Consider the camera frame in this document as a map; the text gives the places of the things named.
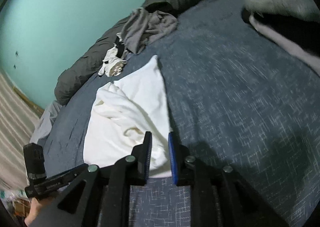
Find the person's left hand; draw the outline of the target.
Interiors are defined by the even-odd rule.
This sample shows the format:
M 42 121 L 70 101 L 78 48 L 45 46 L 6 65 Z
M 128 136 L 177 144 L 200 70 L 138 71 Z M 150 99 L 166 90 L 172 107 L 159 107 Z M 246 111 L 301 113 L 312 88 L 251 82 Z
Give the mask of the person's left hand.
M 39 215 L 40 211 L 49 205 L 55 197 L 48 197 L 44 198 L 42 200 L 37 200 L 36 198 L 31 199 L 30 204 L 30 211 L 27 217 L 24 220 L 24 223 L 26 226 L 30 226 L 30 224 L 36 219 L 36 217 Z

